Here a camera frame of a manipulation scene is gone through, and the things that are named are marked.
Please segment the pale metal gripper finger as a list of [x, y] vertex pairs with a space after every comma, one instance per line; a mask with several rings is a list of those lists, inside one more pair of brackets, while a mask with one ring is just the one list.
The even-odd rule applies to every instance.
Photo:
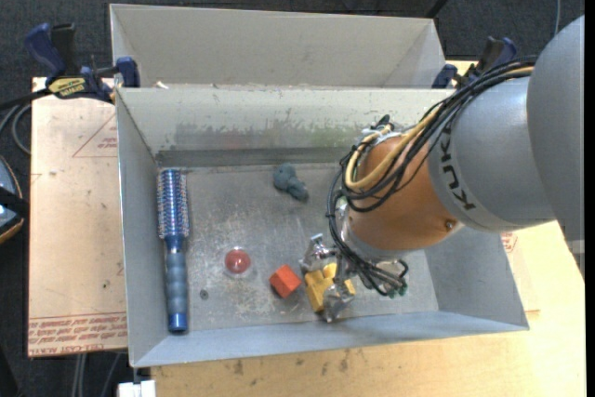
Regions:
[[326, 266], [336, 262], [336, 250], [324, 244], [324, 235], [313, 235], [306, 247], [303, 257], [298, 261], [303, 275], [309, 272], [322, 271]]
[[355, 293], [346, 282], [330, 285], [323, 293], [323, 317], [327, 323], [333, 323], [353, 302]]

